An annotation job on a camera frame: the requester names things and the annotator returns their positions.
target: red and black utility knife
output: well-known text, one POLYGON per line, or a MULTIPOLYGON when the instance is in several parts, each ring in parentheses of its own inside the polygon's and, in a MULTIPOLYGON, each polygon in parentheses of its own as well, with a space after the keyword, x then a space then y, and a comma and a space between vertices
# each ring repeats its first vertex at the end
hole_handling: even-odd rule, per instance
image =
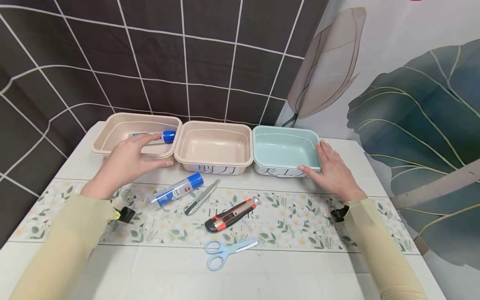
POLYGON ((248 199, 247 201, 232 207, 230 210, 213 216, 211 219, 207 220, 205 222, 205 228, 210 232, 222 231, 235 224, 244 215, 251 212, 257 207, 259 202, 260 200, 258 198, 248 199))

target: blue glue stick cap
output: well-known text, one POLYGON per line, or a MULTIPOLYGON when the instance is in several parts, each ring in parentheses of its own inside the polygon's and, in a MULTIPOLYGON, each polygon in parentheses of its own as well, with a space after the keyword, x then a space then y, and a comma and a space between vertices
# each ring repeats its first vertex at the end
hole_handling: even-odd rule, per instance
POLYGON ((204 183, 204 179, 202 178, 202 175, 200 175, 200 173, 195 173, 193 175, 190 175, 188 177, 188 181, 190 181, 190 184, 192 185, 193 189, 198 188, 204 183))
POLYGON ((166 144, 171 144, 173 143, 173 140, 175 139, 175 131, 171 130, 171 131, 164 131, 163 132, 163 141, 166 143, 166 144))

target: floral table runner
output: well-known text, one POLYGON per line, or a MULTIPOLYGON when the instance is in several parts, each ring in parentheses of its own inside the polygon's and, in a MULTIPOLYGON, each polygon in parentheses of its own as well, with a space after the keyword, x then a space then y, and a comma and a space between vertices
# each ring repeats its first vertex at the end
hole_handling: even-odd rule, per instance
MULTIPOLYGON (((52 219, 86 183, 85 180, 54 179, 10 240, 44 241, 52 219)), ((118 190, 111 199, 112 204, 117 208, 129 206, 137 214, 130 224, 109 221, 100 244, 202 247, 212 239, 226 244, 258 239, 257 248, 268 250, 359 252, 345 227, 330 217, 332 209, 341 207, 338 199, 331 195, 217 188, 195 214, 186 216, 184 206, 206 187, 155 210, 147 198, 166 187, 135 183, 118 190), (205 230, 207 219, 252 197, 260 199, 259 205, 235 225, 215 234, 205 230)), ((399 249, 419 254, 390 200, 373 200, 399 249)))

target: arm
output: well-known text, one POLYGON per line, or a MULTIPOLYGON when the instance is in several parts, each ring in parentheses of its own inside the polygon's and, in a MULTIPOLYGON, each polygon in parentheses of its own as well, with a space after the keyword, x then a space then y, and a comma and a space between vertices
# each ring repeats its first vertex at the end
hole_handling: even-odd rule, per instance
POLYGON ((345 225, 367 261, 370 274, 383 300, 424 300, 423 288, 410 264, 395 245, 372 201, 355 182, 337 151, 321 141, 317 144, 322 173, 309 167, 298 169, 326 191, 338 195, 350 207, 345 225))
POLYGON ((69 299, 115 209, 109 199, 121 186, 171 161, 144 161, 142 147, 158 138, 135 136, 121 141, 95 177, 60 210, 47 240, 33 257, 10 300, 69 299))

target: label on container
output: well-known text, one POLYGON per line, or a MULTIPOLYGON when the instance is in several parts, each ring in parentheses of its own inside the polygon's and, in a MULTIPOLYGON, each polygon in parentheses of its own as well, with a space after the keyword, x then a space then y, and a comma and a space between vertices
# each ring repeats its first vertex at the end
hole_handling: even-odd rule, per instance
POLYGON ((270 176, 277 176, 277 177, 299 177, 299 178, 308 177, 307 174, 297 169, 266 168, 266 167, 261 167, 257 164, 255 164, 254 169, 255 169, 255 172, 261 175, 270 175, 270 176))
POLYGON ((238 167, 221 167, 209 165, 192 165, 193 171, 207 174, 223 174, 223 175, 239 175, 240 168, 238 167))

